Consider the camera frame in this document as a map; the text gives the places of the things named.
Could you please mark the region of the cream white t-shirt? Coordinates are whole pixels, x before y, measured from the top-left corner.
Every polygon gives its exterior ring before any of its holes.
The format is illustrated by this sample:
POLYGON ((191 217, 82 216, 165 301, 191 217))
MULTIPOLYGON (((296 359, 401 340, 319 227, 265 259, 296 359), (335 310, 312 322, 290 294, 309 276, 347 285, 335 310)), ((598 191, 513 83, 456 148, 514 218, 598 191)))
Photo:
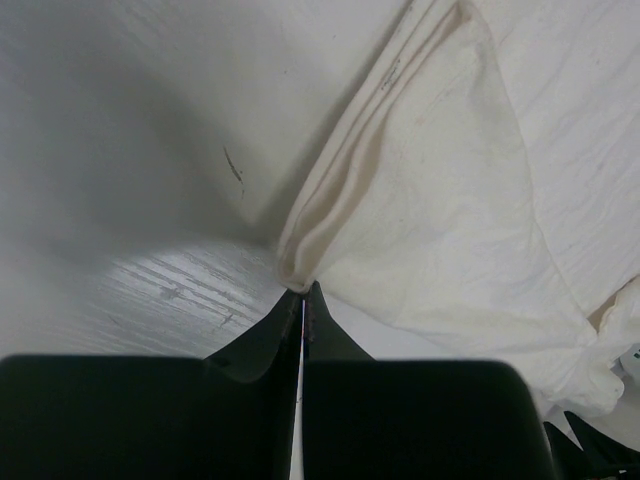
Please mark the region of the cream white t-shirt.
POLYGON ((314 282, 589 416, 639 340, 639 5, 414 1, 284 226, 314 282))

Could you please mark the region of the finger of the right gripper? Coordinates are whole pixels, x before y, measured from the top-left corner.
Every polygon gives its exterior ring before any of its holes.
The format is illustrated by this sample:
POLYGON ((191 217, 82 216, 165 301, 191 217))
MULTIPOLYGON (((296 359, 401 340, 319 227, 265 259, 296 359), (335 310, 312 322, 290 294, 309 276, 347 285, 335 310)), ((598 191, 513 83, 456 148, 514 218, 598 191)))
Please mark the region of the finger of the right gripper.
POLYGON ((543 427, 560 477, 566 480, 591 479, 592 467, 585 452, 555 425, 544 422, 543 427))
POLYGON ((639 452, 601 433, 579 416, 564 413, 587 460, 597 474, 616 479, 639 478, 639 452))

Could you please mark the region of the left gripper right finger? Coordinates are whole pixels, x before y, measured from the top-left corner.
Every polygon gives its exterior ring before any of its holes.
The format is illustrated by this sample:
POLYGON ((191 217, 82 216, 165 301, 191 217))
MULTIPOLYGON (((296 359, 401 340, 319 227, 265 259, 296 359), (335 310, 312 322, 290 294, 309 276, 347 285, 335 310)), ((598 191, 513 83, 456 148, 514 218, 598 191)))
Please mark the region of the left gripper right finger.
POLYGON ((375 360, 304 297, 307 479, 552 479, 531 394, 509 365, 375 360))

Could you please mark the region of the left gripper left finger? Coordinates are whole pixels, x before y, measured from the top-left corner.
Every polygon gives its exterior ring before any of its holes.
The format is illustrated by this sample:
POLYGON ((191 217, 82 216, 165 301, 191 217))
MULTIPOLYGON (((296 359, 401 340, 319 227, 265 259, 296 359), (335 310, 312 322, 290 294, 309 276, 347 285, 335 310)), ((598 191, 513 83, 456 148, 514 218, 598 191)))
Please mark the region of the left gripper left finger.
POLYGON ((1 363, 5 479, 286 479, 302 300, 284 294, 203 358, 13 355, 1 363))

